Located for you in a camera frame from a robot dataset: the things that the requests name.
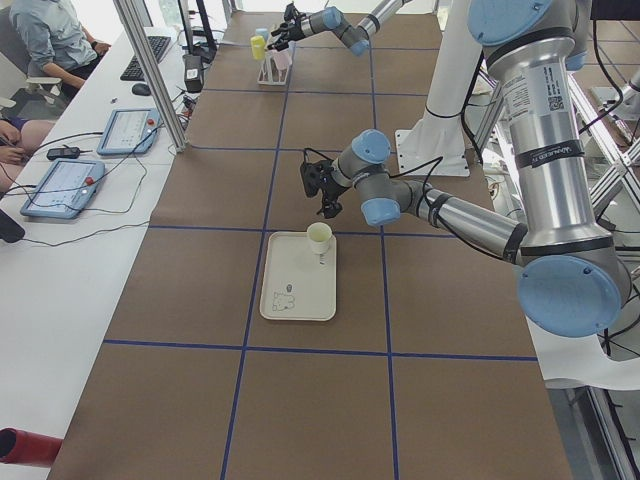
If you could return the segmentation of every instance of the black keyboard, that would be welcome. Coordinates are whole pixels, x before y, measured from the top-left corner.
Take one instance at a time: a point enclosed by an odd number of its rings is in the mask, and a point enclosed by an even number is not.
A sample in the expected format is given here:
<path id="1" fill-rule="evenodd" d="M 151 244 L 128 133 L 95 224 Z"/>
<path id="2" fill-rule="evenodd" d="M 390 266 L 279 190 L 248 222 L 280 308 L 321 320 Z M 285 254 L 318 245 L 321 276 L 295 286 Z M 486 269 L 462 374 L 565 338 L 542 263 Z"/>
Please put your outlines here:
<path id="1" fill-rule="evenodd" d="M 153 54 L 156 57 L 156 62 L 160 63 L 164 52 L 167 51 L 167 48 L 171 43 L 171 37 L 149 36 L 147 38 L 151 44 L 151 50 L 153 50 Z M 127 68 L 124 69 L 122 75 L 120 75 L 120 80 L 124 80 L 125 82 L 139 82 L 144 80 L 142 68 L 140 68 L 140 64 L 138 63 L 138 59 L 135 55 L 129 62 L 129 65 L 127 65 Z"/>

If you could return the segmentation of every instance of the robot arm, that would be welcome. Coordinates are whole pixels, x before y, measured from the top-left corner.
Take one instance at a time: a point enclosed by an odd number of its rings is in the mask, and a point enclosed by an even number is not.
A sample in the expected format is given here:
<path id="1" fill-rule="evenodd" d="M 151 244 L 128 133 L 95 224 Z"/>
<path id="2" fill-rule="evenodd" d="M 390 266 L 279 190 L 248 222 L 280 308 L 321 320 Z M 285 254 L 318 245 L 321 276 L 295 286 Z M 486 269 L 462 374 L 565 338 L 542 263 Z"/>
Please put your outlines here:
<path id="1" fill-rule="evenodd" d="M 318 33 L 332 31 L 351 52 L 360 56 L 369 48 L 369 39 L 384 22 L 391 18 L 403 5 L 411 0 L 385 0 L 357 25 L 351 25 L 336 7 L 311 15 L 300 13 L 293 3 L 284 13 L 284 23 L 271 35 L 277 37 L 267 48 L 278 51 L 289 47 L 289 42 L 302 40 Z"/>
<path id="2" fill-rule="evenodd" d="M 567 63 L 584 57 L 575 38 L 586 31 L 579 23 L 588 11 L 588 0 L 474 0 L 469 9 L 469 29 L 503 85 L 527 226 L 428 184 L 391 179 L 390 145 L 375 130 L 333 163 L 303 164 L 307 195 L 321 189 L 323 210 L 334 213 L 338 196 L 353 186 L 371 226 L 413 214 L 521 265 L 521 306 L 545 330 L 580 337 L 608 328 L 631 280 L 611 234 L 595 221 L 566 79 Z"/>

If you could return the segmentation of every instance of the white tray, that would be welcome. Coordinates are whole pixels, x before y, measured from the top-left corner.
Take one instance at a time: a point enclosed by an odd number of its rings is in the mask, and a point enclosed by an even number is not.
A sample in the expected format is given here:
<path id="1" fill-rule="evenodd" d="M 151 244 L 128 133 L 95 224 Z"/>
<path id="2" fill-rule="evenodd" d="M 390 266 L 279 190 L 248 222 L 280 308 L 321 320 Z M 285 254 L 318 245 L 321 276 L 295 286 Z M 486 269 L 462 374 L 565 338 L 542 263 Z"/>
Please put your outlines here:
<path id="1" fill-rule="evenodd" d="M 336 313 L 336 237 L 314 254 L 306 233 L 276 232 L 269 238 L 260 314 L 269 320 L 324 322 Z"/>

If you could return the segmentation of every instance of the light blue tablet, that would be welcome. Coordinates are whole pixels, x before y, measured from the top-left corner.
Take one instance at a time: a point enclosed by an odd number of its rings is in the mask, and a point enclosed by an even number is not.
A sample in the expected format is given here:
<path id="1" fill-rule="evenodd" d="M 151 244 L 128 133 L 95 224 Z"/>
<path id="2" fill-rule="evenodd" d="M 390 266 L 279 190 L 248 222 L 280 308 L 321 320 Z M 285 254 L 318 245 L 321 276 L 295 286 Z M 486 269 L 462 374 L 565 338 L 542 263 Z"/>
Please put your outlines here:
<path id="1" fill-rule="evenodd" d="M 114 110 L 96 151 L 105 156 L 145 153 L 153 145 L 159 124 L 160 113 L 155 108 Z"/>
<path id="2" fill-rule="evenodd" d="M 87 206 L 103 177 L 104 163 L 100 160 L 59 158 L 35 192 L 29 194 L 20 213 L 27 217 L 72 219 Z"/>

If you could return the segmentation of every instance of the chair armrest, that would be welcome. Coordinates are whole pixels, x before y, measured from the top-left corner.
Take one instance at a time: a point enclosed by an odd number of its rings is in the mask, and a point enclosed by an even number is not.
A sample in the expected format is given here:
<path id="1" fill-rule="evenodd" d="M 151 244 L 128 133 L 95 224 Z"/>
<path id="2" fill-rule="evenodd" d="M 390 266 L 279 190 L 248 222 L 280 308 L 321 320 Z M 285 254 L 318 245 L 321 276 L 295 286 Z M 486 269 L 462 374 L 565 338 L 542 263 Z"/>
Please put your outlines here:
<path id="1" fill-rule="evenodd" d="M 9 100 L 8 98 L 0 97 L 0 109 L 2 108 L 11 108 L 16 104 L 13 100 Z"/>
<path id="2" fill-rule="evenodd" d="M 29 77 L 27 78 L 27 83 L 32 83 L 36 85 L 58 85 L 62 80 L 60 78 L 55 77 Z"/>

